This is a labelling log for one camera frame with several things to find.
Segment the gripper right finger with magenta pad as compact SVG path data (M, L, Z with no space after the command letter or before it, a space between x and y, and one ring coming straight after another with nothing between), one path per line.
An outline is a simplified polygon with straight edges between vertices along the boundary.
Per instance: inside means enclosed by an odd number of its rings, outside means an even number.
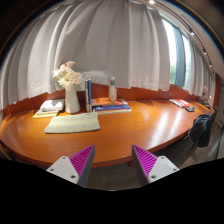
M179 170L167 157L157 157L136 145L132 146L132 157L141 186L155 182Z

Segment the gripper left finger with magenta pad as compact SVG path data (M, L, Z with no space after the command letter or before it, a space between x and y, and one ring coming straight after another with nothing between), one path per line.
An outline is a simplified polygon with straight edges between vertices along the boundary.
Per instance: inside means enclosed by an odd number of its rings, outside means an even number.
M85 187L94 156L95 146L91 145L70 157L61 156L47 171L76 185Z

